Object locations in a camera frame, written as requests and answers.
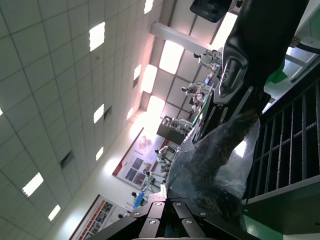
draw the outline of wall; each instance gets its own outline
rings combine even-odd
[[[140,130],[141,125],[133,122],[125,127],[67,208],[58,216],[44,239],[69,239],[98,194],[107,197],[120,206],[125,206],[126,202],[132,200],[131,192],[137,191],[137,189],[112,176],[112,172]]]

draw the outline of plastic bag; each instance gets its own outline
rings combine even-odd
[[[259,135],[258,116],[254,111],[241,114],[193,144],[198,127],[189,133],[177,151],[168,173],[167,189],[186,194],[197,207],[243,226],[240,198],[246,190]],[[243,140],[247,146],[240,158],[235,148]]]

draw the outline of cable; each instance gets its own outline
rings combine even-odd
[[[302,44],[301,42],[296,47],[301,49],[301,50],[305,50],[307,52],[310,52],[310,53],[320,54],[320,49],[319,48],[314,48],[312,46],[307,46],[307,45]]]

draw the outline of fluorescent light panel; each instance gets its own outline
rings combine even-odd
[[[44,179],[42,178],[40,172],[38,172],[29,182],[27,185],[22,188],[22,192],[27,196],[30,197],[34,191],[43,183]]]
[[[102,156],[104,153],[104,147],[100,148],[100,150],[95,155],[95,160],[98,161],[98,159]]]
[[[142,80],[142,90],[148,94],[152,92],[152,88],[154,87],[157,71],[158,68],[150,64],[145,68]]]
[[[237,20],[237,15],[227,12],[221,26],[213,40],[212,47],[214,50],[219,50],[225,46],[226,40],[229,37],[232,28]]]
[[[58,212],[60,211],[60,206],[57,205],[55,206],[55,208],[52,210],[52,212],[50,213],[50,215],[48,216],[48,219],[50,220],[50,222],[55,218],[55,216],[58,214]]]
[[[184,48],[172,41],[165,41],[159,68],[171,74],[175,74]]]
[[[105,22],[100,23],[99,25],[91,28],[90,33],[90,52],[95,50],[105,41]]]
[[[153,4],[154,4],[154,0],[145,0],[144,14],[151,11]]]
[[[95,124],[103,115],[105,111],[105,105],[102,104],[97,111],[93,114],[93,123]]]
[[[128,114],[126,115],[126,119],[128,120],[131,116],[132,116],[132,113],[134,112],[134,108],[132,107],[129,111],[128,111]]]
[[[164,107],[165,101],[152,95],[150,97],[146,112],[153,118],[160,118],[162,111],[164,110]]]
[[[139,66],[137,66],[134,70],[134,73],[133,73],[133,81],[137,79],[137,77],[139,77],[140,75],[140,72],[141,72],[141,64]]]

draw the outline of banner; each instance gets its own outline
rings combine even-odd
[[[69,240],[86,240],[119,220],[127,210],[104,196],[98,195]]]
[[[115,168],[113,175],[142,189],[146,181],[146,172],[153,171],[157,165],[155,150],[161,149],[167,143],[162,136],[148,134],[142,129]]]

